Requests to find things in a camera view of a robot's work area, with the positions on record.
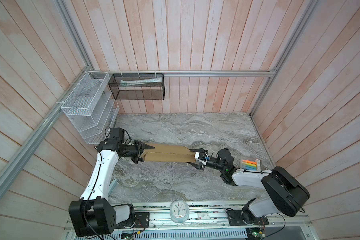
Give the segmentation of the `brown cardboard box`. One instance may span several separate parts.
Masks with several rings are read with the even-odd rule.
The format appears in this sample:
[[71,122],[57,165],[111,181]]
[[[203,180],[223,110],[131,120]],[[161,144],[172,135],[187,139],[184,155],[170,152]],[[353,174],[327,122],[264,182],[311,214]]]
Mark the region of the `brown cardboard box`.
[[143,153],[139,156],[144,162],[175,162],[175,163],[195,163],[195,152],[190,151],[184,146],[148,144],[154,147],[148,149],[144,147]]

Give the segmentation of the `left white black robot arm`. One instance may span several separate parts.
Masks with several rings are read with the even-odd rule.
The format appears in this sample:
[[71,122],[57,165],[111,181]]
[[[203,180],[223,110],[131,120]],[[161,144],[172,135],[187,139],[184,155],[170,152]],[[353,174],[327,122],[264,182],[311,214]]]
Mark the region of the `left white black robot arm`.
[[69,215],[78,237],[102,240],[115,228],[141,228],[125,236],[131,239],[149,226],[149,214],[136,216],[132,204],[111,205],[108,201],[111,178],[119,159],[131,158],[137,164],[143,161],[143,152],[153,146],[132,141],[128,132],[121,128],[107,127],[105,134],[105,139],[96,146],[97,160],[89,183],[80,199],[71,202]]

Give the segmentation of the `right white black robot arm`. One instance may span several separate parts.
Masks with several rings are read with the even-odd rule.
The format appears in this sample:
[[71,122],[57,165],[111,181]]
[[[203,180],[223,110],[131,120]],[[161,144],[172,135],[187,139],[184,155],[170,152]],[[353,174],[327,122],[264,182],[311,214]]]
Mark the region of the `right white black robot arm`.
[[309,200],[309,191],[282,167],[269,171],[249,171],[234,166],[229,149],[221,149],[216,157],[209,156],[205,149],[191,149],[195,153],[192,163],[198,170],[206,167],[220,171],[220,178],[231,186],[247,186],[263,189],[267,197],[249,200],[241,210],[244,224],[254,225],[258,219],[275,213],[294,217],[304,211],[303,205]]

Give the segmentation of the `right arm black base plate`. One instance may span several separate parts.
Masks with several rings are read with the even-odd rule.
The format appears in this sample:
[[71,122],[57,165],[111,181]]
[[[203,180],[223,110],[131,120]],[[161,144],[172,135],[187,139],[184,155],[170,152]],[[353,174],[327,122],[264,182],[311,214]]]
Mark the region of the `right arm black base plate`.
[[266,217],[256,218],[251,212],[243,210],[225,209],[230,226],[266,226],[269,220]]

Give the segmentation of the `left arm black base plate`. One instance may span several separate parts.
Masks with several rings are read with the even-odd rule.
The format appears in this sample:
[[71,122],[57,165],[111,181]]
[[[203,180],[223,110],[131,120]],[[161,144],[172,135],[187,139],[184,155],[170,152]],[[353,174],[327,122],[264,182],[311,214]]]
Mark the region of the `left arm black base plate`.
[[150,213],[149,212],[137,212],[134,214],[134,217],[130,217],[128,220],[123,221],[116,225],[116,229],[132,229],[140,228],[147,229],[150,223]]

